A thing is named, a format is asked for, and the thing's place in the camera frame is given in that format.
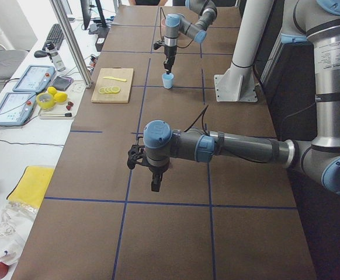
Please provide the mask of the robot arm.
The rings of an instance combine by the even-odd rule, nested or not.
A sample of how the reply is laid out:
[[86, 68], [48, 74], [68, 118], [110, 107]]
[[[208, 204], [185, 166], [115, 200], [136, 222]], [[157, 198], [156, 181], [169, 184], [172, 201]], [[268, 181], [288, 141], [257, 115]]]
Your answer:
[[258, 137], [190, 126], [181, 131], [162, 120], [144, 127], [142, 164], [159, 191], [170, 160], [208, 163], [232, 156], [253, 163], [277, 163], [340, 195], [340, 1], [285, 1], [279, 39], [305, 46], [313, 58], [310, 85], [284, 84], [276, 76], [264, 87], [276, 136]]
[[180, 13], [168, 14], [166, 17], [163, 40], [164, 54], [166, 56], [164, 61], [166, 74], [172, 72], [178, 48], [179, 33], [201, 44], [207, 36], [208, 27], [217, 18], [217, 8], [213, 1], [185, 1], [185, 6], [190, 11], [198, 14], [198, 20], [192, 23]]

